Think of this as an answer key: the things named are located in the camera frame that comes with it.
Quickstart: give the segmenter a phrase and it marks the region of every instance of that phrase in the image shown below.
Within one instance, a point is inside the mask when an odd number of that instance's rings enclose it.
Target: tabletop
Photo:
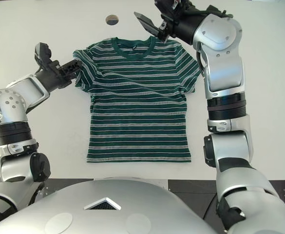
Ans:
[[[254,157],[251,162],[268,179],[285,179],[285,4],[246,0],[192,1],[198,9],[209,4],[233,14],[243,28],[240,55],[245,65],[247,112],[251,117]],[[75,49],[110,37],[145,40],[149,34],[133,12],[162,20],[153,0],[11,0],[0,1],[0,88],[34,73],[34,46],[47,43],[52,60],[72,60]],[[105,18],[117,15],[110,26]],[[195,54],[193,48],[181,42]],[[53,178],[139,177],[215,179],[205,164],[203,137],[207,104],[203,78],[187,95],[187,136],[191,163],[86,163],[90,100],[73,85],[51,93],[28,114],[39,152],[48,156]]]

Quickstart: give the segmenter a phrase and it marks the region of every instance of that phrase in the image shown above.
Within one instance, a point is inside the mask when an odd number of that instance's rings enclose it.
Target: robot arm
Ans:
[[[72,60],[63,66],[51,61],[47,44],[35,48],[39,70],[0,89],[0,221],[32,204],[50,175],[48,158],[37,153],[26,114],[50,93],[71,84],[80,69]]]
[[[163,41],[178,37],[197,51],[211,132],[204,138],[205,161],[217,170],[217,213],[226,231],[285,234],[285,204],[265,176],[250,165],[253,147],[238,52],[240,24],[225,11],[213,6],[200,11],[188,0],[156,0],[155,5],[164,21],[157,28],[135,12],[143,27]]]

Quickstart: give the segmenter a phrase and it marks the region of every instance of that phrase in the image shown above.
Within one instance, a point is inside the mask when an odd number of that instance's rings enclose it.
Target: black vent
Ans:
[[[89,210],[116,210],[113,206],[111,206],[107,201],[102,202]]]

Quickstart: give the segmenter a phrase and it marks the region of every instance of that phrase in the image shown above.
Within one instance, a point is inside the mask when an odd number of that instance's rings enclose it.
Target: gray floor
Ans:
[[[64,187],[87,180],[89,179],[48,179],[45,188],[38,194],[37,200]],[[271,181],[271,184],[285,203],[285,180]],[[211,180],[168,180],[168,189],[182,199],[200,217],[203,217],[216,193],[216,183]],[[205,220],[218,233],[223,234],[224,228],[216,215],[215,208],[216,199],[211,204]]]

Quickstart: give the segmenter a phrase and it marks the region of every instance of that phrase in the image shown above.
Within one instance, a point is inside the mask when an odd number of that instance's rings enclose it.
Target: green striped t-shirt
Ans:
[[[180,43],[112,38],[73,56],[91,97],[87,162],[191,161],[185,93],[200,72]]]

